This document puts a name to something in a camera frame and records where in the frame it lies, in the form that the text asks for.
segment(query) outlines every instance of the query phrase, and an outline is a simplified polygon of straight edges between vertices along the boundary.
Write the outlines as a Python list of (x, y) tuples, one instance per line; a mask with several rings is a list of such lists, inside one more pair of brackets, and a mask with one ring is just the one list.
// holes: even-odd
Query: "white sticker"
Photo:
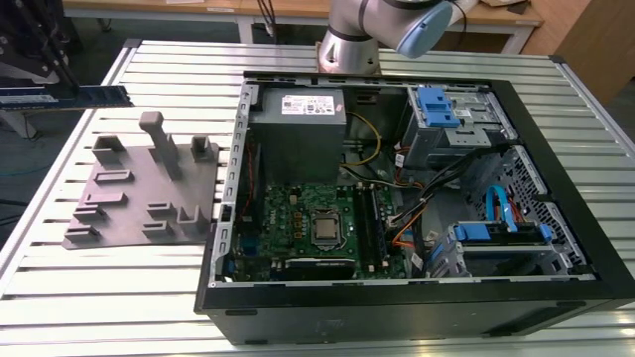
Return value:
[(210, 11), (211, 13), (234, 13), (235, 9), (228, 7), (208, 7), (207, 11)]
[(395, 155), (395, 166), (396, 167), (403, 167), (404, 166), (404, 160), (406, 160), (406, 156), (403, 156), (402, 154), (396, 154)]
[(470, 117), (470, 118), (472, 118), (472, 113), (470, 112), (470, 110), (455, 109), (455, 115), (458, 117)]
[(430, 231), (428, 235), (424, 238), (426, 242), (434, 242), (436, 241), (436, 238), (439, 238), (439, 234), (435, 231)]
[(419, 270), (422, 270), (424, 268), (424, 260), (420, 259), (419, 255), (416, 255), (416, 253), (412, 253), (411, 262)]
[(59, 100), (51, 97), (47, 94), (43, 95), (10, 95), (7, 97), (0, 97), (0, 103), (3, 104), (15, 104), (15, 103), (56, 103)]
[(283, 115), (334, 115), (335, 103), (331, 96), (286, 95), (282, 98)]

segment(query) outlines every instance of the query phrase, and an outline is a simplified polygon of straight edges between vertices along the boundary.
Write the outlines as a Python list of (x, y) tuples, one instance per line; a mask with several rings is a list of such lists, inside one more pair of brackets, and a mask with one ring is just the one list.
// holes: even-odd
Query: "green circuit board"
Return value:
[[(382, 266), (370, 271), (362, 266), (356, 212), (355, 186), (303, 184), (299, 186), (268, 186), (264, 197), (262, 235), (258, 239), (258, 259), (275, 262), (288, 258), (331, 257), (356, 262), (356, 279), (386, 279), (404, 276), (403, 256), (386, 255)], [(382, 217), (394, 214), (390, 191), (375, 189), (376, 209)], [(318, 246), (314, 237), (315, 220), (324, 216), (338, 219), (339, 244)], [(270, 265), (247, 263), (252, 267), (247, 280), (267, 281)]]

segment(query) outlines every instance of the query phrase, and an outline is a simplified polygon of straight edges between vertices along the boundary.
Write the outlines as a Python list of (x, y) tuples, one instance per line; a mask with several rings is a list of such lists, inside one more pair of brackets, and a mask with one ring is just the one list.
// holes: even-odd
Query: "motherboard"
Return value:
[(404, 277), (404, 258), (390, 249), (387, 187), (268, 186), (260, 235), (242, 237), (242, 281)]

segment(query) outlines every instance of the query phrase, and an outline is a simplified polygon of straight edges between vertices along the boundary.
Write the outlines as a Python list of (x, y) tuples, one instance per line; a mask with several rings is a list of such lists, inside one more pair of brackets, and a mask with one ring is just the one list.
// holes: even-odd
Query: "floor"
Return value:
[[(71, 58), (74, 73), (83, 84), (99, 84), (128, 38), (168, 41), (239, 42), (235, 24), (211, 22), (158, 22), (114, 20), (112, 31), (100, 31), (94, 19), (75, 19), (84, 51)], [(312, 26), (282, 29), (280, 43), (314, 45), (323, 36), (323, 28)], [(271, 43), (264, 28), (254, 29), (256, 43)], [(635, 81), (607, 106), (614, 119), (631, 138), (635, 138)], [(19, 138), (0, 125), (0, 199), (28, 202), (36, 193), (47, 169), (67, 141), (80, 112), (58, 112), (30, 117), (40, 133), (32, 140)], [(20, 206), (0, 205), (0, 246), (4, 244), (19, 218)]]

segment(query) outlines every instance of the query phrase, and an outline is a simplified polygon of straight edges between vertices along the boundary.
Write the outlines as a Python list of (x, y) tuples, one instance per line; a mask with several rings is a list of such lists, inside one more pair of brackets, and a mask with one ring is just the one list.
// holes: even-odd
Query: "ram slot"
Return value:
[(375, 239), (378, 241), (379, 256), (382, 260), (386, 260), (388, 257), (388, 249), (386, 247), (386, 231), (384, 224), (382, 222), (382, 213), (379, 211), (379, 201), (378, 201), (378, 191), (371, 191), (371, 196), (374, 199), (374, 227), (375, 227)]
[(355, 190), (354, 206), (362, 269), (374, 272), (382, 265), (382, 253), (375, 239), (372, 191)]

